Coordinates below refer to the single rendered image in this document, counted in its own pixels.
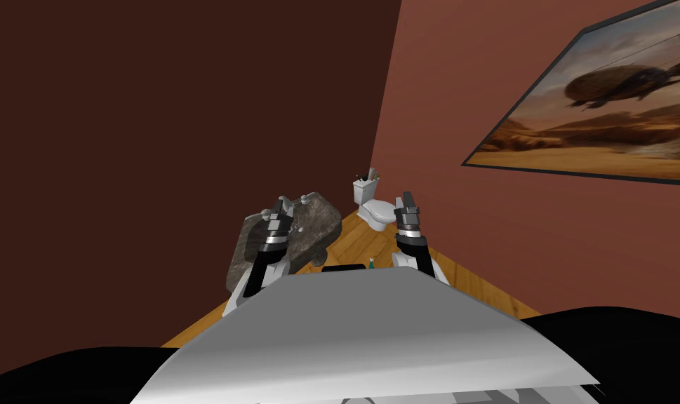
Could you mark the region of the framed desert airship picture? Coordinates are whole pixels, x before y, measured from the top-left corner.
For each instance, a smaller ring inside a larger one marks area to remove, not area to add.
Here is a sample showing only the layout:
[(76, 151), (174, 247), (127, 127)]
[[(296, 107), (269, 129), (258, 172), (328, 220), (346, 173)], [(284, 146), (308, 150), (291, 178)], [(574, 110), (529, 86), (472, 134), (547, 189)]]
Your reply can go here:
[(680, 0), (583, 29), (464, 164), (680, 186)]

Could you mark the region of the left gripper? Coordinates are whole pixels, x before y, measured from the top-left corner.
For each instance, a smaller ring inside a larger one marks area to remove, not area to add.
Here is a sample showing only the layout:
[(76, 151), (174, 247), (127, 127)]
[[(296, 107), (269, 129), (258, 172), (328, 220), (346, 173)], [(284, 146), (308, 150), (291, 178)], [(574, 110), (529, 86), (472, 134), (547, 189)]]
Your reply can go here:
[(280, 196), (275, 203), (275, 214), (268, 219), (268, 238), (286, 238), (293, 224), (294, 204)]

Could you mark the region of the grey stone sink counter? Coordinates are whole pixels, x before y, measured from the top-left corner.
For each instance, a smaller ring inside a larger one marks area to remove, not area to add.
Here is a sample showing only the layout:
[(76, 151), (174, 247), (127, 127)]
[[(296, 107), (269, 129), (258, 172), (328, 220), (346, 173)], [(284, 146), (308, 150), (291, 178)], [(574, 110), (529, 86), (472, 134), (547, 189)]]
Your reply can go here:
[[(288, 235), (288, 272), (296, 274), (312, 260), (322, 263), (326, 250), (341, 234), (340, 212), (320, 194), (307, 195), (308, 203), (293, 201), (293, 229)], [(226, 276), (226, 289), (233, 292), (244, 272), (255, 260), (260, 244), (267, 238), (267, 221), (260, 213), (248, 216), (241, 227)]]

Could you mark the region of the white toilet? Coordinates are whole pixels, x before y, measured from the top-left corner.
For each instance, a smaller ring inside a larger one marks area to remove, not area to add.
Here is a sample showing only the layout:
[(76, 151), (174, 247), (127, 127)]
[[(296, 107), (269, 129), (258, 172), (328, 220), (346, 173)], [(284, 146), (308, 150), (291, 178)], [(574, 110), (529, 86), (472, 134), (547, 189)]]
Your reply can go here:
[(379, 175), (374, 168), (369, 168), (365, 175), (353, 181), (354, 202), (358, 205), (357, 215), (373, 230), (385, 231), (386, 227), (396, 221), (395, 206), (389, 202), (375, 199)]

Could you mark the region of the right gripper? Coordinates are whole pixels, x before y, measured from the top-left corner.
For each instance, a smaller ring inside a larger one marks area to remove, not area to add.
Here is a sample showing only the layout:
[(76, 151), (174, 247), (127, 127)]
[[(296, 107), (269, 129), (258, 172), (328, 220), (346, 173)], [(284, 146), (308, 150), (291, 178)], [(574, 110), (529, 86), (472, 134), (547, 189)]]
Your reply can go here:
[(415, 207), (412, 193), (404, 192), (404, 200), (398, 196), (395, 200), (394, 214), (398, 227), (419, 227), (419, 207)]

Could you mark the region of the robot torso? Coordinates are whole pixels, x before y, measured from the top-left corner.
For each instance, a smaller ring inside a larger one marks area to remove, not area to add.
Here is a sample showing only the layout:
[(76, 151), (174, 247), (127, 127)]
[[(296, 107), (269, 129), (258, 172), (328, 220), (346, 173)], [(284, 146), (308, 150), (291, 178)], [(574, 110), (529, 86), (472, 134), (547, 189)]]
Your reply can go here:
[(183, 345), (131, 404), (598, 404), (517, 318), (411, 267), (280, 278)]

